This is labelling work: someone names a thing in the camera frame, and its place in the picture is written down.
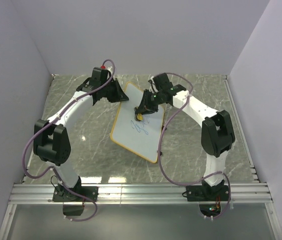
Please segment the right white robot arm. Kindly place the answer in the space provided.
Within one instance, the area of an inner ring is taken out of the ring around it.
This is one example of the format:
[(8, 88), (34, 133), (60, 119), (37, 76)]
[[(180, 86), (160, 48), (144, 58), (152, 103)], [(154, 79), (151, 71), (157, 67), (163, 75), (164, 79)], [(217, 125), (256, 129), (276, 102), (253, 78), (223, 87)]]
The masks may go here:
[(217, 111), (194, 97), (192, 84), (188, 88), (181, 84), (174, 85), (169, 76), (169, 72), (164, 72), (150, 79), (151, 89), (144, 90), (139, 106), (134, 108), (135, 120), (141, 121), (143, 116), (158, 112), (161, 104), (176, 108), (175, 114), (162, 127), (160, 141), (163, 140), (168, 125), (180, 112), (199, 124), (200, 143), (206, 153), (205, 172), (199, 180), (205, 184), (201, 193), (205, 199), (213, 200), (219, 195), (219, 186), (227, 177), (226, 158), (236, 140), (231, 116), (226, 110)]

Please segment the yellow whiteboard eraser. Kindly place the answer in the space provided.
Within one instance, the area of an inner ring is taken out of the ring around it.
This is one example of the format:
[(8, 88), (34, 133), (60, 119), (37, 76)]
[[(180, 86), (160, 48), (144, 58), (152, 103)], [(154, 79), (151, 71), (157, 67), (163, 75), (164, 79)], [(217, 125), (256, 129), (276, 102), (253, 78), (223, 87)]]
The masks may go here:
[(141, 113), (136, 114), (135, 115), (135, 120), (139, 121), (139, 122), (143, 121), (143, 115)]

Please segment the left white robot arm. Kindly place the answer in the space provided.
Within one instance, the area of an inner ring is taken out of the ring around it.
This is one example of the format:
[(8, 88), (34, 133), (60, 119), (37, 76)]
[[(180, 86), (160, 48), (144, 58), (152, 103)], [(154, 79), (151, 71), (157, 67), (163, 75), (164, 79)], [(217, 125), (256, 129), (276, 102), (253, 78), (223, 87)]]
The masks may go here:
[(34, 125), (33, 153), (56, 172), (58, 180), (66, 185), (64, 195), (70, 201), (81, 198), (82, 188), (80, 177), (69, 161), (68, 130), (103, 98), (110, 103), (129, 100), (114, 73), (113, 67), (95, 67), (91, 77), (76, 88), (72, 98), (57, 113), (47, 120), (39, 119)]

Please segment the yellow framed whiteboard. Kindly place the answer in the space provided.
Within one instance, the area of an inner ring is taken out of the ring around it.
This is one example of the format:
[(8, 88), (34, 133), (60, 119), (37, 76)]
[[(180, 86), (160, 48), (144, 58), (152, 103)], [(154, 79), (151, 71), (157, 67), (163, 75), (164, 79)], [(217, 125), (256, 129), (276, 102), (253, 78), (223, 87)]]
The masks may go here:
[(128, 82), (124, 87), (124, 93), (129, 100), (119, 104), (110, 139), (139, 157), (156, 163), (165, 107), (160, 105), (158, 112), (144, 115), (142, 121), (137, 121), (134, 108), (141, 103), (143, 91), (132, 82)]

